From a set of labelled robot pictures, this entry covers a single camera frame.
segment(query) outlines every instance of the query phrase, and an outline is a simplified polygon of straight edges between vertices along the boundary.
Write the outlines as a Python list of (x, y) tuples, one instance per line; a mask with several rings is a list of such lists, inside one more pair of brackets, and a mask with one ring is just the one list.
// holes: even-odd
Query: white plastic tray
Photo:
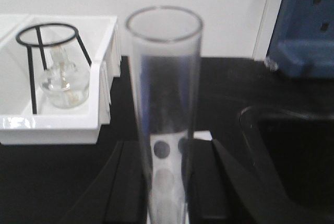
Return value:
[[(78, 28), (92, 60), (89, 98), (73, 109), (52, 106), (35, 83), (37, 114), (32, 114), (27, 50), (15, 40), (23, 28), (38, 23), (64, 22)], [(110, 89), (113, 77), (120, 75), (117, 17), (30, 15), (1, 39), (0, 56), (0, 143), (95, 144), (102, 124), (110, 122)], [(51, 37), (47, 32), (44, 38)], [(83, 68), (87, 61), (76, 40), (67, 49), (71, 60)], [(43, 72), (39, 49), (33, 49), (35, 79)], [(45, 48), (48, 61), (48, 50)]]

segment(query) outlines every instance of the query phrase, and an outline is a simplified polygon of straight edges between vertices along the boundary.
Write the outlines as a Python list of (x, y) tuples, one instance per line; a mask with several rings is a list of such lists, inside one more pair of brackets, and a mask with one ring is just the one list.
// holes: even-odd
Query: flask neck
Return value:
[(61, 46), (51, 48), (50, 53), (54, 66), (64, 66), (69, 63), (67, 53)]

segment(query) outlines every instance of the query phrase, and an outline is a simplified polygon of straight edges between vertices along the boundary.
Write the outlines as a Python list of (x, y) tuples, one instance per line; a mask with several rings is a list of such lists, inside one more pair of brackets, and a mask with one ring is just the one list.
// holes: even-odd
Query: glass cylinder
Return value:
[(185, 223), (203, 22), (149, 7), (127, 19), (130, 76), (152, 224)]

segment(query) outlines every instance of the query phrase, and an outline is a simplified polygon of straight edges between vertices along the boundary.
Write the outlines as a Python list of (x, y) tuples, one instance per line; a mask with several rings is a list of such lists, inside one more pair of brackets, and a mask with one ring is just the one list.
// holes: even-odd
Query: flask ring stand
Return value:
[[(42, 40), (42, 36), (41, 36), (41, 27), (52, 27), (52, 26), (67, 27), (67, 28), (73, 30), (73, 35), (71, 35), (70, 37), (68, 37), (64, 40), (44, 44), (43, 40)], [(25, 42), (25, 41), (21, 40), (21, 36), (24, 33), (28, 32), (30, 30), (35, 30), (36, 31), (38, 44), (29, 43), (29, 42)], [(85, 48), (84, 43), (82, 42), (82, 40), (80, 38), (79, 31), (76, 27), (74, 27), (70, 24), (58, 23), (58, 22), (41, 23), (41, 24), (26, 27), (26, 28), (22, 29), (21, 31), (19, 31), (17, 33), (16, 38), (15, 38), (17, 43), (19, 43), (20, 45), (23, 45), (27, 48), (30, 93), (31, 93), (31, 104), (32, 104), (32, 113), (33, 114), (37, 114), (37, 105), (36, 105), (36, 91), (35, 91), (35, 81), (34, 81), (34, 72), (33, 72), (33, 61), (32, 61), (32, 48), (39, 48), (40, 49), (43, 69), (46, 70), (47, 66), (46, 66), (44, 48), (50, 48), (50, 47), (53, 47), (53, 46), (61, 45), (61, 44), (70, 42), (71, 40), (73, 40), (75, 38), (77, 39), (77, 41), (80, 45), (80, 48), (81, 48), (81, 50), (82, 50), (82, 52), (83, 52), (83, 54), (84, 54), (84, 56), (85, 56), (85, 58), (88, 62), (88, 65), (91, 66), (92, 61), (91, 61), (91, 59), (88, 55), (88, 52)]]

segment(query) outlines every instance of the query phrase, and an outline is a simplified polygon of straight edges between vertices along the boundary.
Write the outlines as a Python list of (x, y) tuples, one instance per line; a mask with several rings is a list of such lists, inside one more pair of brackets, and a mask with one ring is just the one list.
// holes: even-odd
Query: glass flask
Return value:
[(50, 103), (58, 108), (73, 108), (85, 102), (89, 93), (89, 71), (79, 70), (61, 46), (52, 47), (50, 54), (53, 66), (40, 77), (40, 87)]

